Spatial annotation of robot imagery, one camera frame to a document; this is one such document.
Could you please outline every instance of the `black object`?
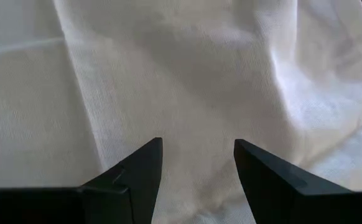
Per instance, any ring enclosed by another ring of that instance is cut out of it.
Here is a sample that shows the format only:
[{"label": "black object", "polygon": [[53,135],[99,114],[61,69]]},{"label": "black object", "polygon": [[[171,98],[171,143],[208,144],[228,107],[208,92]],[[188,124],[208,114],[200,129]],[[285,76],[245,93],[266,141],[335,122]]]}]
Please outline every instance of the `black object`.
[{"label": "black object", "polygon": [[362,192],[352,192],[237,139],[234,158],[257,224],[362,223]]},{"label": "black object", "polygon": [[151,223],[162,175],[155,138],[81,187],[0,189],[0,223]]}]

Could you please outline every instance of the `white cloth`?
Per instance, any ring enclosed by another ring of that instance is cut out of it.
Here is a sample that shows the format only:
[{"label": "white cloth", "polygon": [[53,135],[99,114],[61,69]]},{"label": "white cloth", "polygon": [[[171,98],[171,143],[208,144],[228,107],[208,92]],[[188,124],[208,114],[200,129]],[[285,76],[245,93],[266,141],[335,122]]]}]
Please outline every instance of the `white cloth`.
[{"label": "white cloth", "polygon": [[0,0],[0,187],[164,138],[153,223],[254,223],[243,138],[362,189],[357,0]]}]

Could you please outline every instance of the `black plastic piece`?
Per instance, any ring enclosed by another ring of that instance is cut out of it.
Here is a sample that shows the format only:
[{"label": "black plastic piece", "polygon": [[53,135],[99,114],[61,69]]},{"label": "black plastic piece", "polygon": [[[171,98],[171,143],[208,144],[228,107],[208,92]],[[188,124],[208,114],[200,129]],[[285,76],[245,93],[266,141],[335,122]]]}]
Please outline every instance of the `black plastic piece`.
[{"label": "black plastic piece", "polygon": [[352,192],[237,139],[234,158],[257,224],[362,223],[362,192]]},{"label": "black plastic piece", "polygon": [[0,189],[0,223],[151,223],[162,175],[155,138],[80,187]]}]

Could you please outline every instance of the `cloth surface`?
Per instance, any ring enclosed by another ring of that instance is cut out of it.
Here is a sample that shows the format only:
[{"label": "cloth surface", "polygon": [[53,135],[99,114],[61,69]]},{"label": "cloth surface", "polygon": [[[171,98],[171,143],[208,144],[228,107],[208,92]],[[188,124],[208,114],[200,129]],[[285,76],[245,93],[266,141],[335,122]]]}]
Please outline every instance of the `cloth surface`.
[{"label": "cloth surface", "polygon": [[153,223],[254,223],[243,138],[362,190],[362,3],[0,0],[0,187],[164,139]]}]

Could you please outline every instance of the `white fabric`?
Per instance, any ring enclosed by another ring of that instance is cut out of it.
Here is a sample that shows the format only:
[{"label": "white fabric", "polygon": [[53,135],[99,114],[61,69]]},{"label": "white fabric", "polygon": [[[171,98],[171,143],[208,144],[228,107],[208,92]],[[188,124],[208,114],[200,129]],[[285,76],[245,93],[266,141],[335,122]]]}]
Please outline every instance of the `white fabric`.
[{"label": "white fabric", "polygon": [[357,0],[0,0],[0,187],[164,138],[153,223],[254,223],[243,138],[362,189]]}]

